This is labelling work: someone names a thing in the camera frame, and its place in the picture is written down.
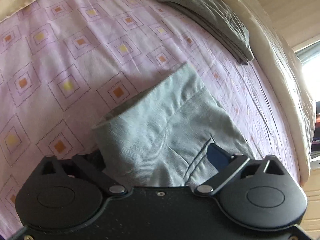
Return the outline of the light grey pants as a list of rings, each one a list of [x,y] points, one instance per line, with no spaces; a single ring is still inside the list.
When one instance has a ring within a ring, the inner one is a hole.
[[[202,184],[218,172],[207,158],[212,143],[229,155],[253,157],[189,64],[109,112],[93,133],[106,173],[125,187]]]

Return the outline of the cream wardrobe cabinet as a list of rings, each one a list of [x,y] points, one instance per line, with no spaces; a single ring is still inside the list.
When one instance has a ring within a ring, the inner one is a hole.
[[[308,207],[303,217],[301,227],[313,239],[319,239],[319,225],[320,225],[320,168],[319,157],[312,159],[310,177],[303,190],[308,199]]]

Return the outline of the pink patterned bedsheet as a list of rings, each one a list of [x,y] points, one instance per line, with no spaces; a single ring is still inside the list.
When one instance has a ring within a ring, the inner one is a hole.
[[[256,158],[300,178],[285,114],[257,62],[155,0],[38,0],[1,23],[1,236],[20,227],[16,195],[47,154],[93,150],[92,126],[189,61]]]

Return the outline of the cream folded duvet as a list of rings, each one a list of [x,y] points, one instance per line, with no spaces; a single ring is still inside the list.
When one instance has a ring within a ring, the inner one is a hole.
[[[304,185],[311,171],[316,104],[302,77],[303,65],[258,0],[223,1],[248,29],[253,55],[283,108],[297,155],[299,182]]]

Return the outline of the folded dark grey pants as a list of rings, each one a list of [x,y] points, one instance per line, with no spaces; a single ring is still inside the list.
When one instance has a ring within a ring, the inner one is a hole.
[[[157,0],[188,16],[218,40],[240,64],[254,56],[249,31],[223,0]]]

